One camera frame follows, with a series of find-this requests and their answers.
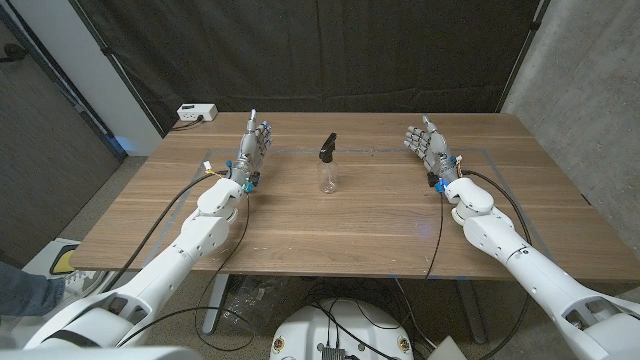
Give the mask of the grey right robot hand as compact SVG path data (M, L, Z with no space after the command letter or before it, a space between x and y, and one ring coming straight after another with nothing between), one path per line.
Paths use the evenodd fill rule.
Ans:
M459 178L456 158L452 155L444 136L427 114L422 115L424 129L409 126L404 145L423 162L428 172L446 183Z

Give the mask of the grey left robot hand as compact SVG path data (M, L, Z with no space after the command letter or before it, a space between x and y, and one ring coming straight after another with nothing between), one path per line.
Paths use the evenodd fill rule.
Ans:
M266 121L259 123L257 111L252 109L229 178L244 188L255 183L270 145L271 126Z

